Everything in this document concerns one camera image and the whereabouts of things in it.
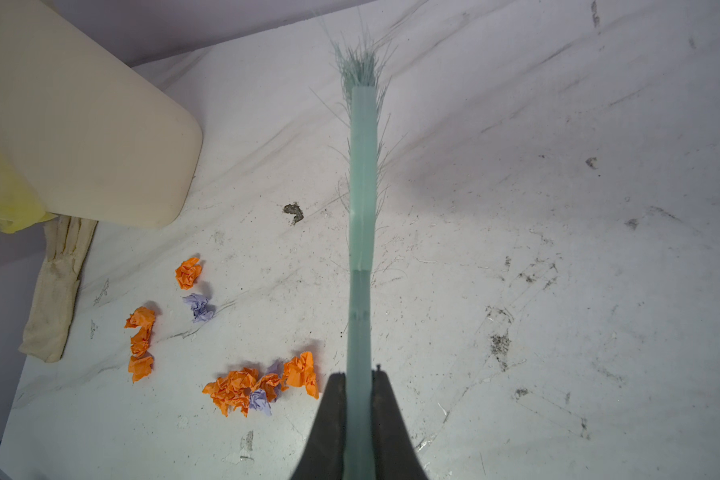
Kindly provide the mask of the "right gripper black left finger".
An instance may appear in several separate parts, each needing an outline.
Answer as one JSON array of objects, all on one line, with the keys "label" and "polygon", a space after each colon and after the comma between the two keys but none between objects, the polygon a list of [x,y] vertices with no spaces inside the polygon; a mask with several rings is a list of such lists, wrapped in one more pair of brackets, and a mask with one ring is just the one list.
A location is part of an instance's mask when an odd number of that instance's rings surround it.
[{"label": "right gripper black left finger", "polygon": [[292,480],[341,480],[346,443],[346,375],[328,378],[310,435]]}]

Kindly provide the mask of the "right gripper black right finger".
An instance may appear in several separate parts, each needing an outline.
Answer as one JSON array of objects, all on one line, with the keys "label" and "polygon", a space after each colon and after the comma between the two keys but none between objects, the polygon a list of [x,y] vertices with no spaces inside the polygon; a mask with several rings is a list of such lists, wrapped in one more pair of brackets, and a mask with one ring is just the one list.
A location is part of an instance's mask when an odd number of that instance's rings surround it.
[{"label": "right gripper black right finger", "polygon": [[376,478],[427,480],[412,445],[388,375],[372,372],[371,428]]}]

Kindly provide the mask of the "green hand brush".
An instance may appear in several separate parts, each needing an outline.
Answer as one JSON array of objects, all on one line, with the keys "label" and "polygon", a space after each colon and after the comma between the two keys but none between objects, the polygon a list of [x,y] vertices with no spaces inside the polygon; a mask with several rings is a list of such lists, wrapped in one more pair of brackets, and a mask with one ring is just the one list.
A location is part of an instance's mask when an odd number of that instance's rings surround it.
[{"label": "green hand brush", "polygon": [[366,28],[356,45],[330,37],[349,130],[348,271],[349,304],[345,371],[346,437],[344,479],[374,479],[372,443],[371,278],[374,263],[381,138],[380,111],[387,86],[382,69],[389,54],[379,53]]}]

